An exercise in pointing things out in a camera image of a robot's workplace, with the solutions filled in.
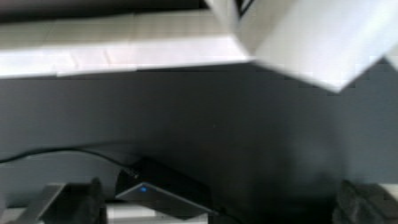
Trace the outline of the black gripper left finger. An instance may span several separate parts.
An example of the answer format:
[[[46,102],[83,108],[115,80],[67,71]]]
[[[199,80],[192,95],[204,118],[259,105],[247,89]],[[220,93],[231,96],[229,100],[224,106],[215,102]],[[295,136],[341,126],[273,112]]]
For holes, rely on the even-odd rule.
[[[37,198],[41,211],[34,224],[106,224],[101,181],[48,184]]]

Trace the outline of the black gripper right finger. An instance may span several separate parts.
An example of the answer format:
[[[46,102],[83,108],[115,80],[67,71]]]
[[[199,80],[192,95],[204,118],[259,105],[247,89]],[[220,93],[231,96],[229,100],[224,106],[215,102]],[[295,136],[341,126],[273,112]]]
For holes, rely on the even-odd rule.
[[[398,184],[341,182],[332,224],[398,224]]]

